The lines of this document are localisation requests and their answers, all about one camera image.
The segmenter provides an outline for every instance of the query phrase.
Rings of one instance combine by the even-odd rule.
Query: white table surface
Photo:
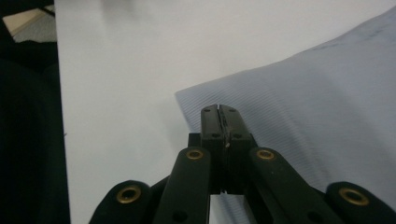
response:
[[[73,223],[116,184],[170,174],[189,129],[175,92],[288,58],[391,0],[56,0]],[[222,223],[212,203],[210,223]]]

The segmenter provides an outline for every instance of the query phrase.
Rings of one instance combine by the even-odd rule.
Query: brass screw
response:
[[[267,161],[271,161],[275,158],[275,154],[270,151],[270,150],[266,150],[266,149],[261,149],[257,151],[257,156],[262,159],[262,160],[267,160]]]
[[[117,194],[117,201],[119,203],[132,203],[140,198],[142,190],[137,185],[132,185],[123,188]]]
[[[187,158],[190,160],[200,160],[204,156],[204,153],[199,149],[192,149],[187,152]]]
[[[358,206],[369,204],[369,199],[355,189],[341,188],[338,193],[349,203],[353,203]]]

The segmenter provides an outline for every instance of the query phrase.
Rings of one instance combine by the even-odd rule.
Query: white fabric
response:
[[[349,181],[396,209],[396,7],[330,42],[179,91],[177,99],[192,131],[200,132],[201,108],[232,106],[259,146],[283,154],[311,186]],[[241,209],[221,201],[230,216]]]

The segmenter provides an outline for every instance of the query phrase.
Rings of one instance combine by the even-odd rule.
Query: black fabric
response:
[[[0,44],[0,223],[70,223],[59,68],[50,55],[56,43]]]

